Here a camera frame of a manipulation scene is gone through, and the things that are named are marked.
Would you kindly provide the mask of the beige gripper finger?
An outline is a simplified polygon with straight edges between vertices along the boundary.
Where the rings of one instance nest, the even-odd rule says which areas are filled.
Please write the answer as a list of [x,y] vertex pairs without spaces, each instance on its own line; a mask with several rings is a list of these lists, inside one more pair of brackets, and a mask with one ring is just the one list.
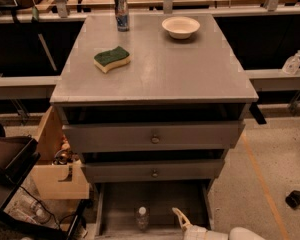
[[191,222],[189,221],[189,219],[179,208],[173,207],[172,212],[177,216],[181,229],[183,231],[186,231],[187,228],[191,226]]

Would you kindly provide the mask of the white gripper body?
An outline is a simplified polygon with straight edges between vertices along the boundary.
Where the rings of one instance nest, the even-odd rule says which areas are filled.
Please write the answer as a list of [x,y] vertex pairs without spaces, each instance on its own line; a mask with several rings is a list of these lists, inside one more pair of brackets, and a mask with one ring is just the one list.
[[228,235],[192,225],[184,232],[183,240],[228,240]]

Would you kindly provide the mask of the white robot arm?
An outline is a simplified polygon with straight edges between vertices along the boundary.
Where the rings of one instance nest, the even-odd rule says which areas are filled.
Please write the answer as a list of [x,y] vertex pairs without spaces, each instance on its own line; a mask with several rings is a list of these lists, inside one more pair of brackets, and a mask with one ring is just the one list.
[[180,209],[173,207],[172,211],[178,217],[183,231],[183,240],[265,240],[243,227],[235,227],[229,233],[208,230],[205,227],[193,225]]

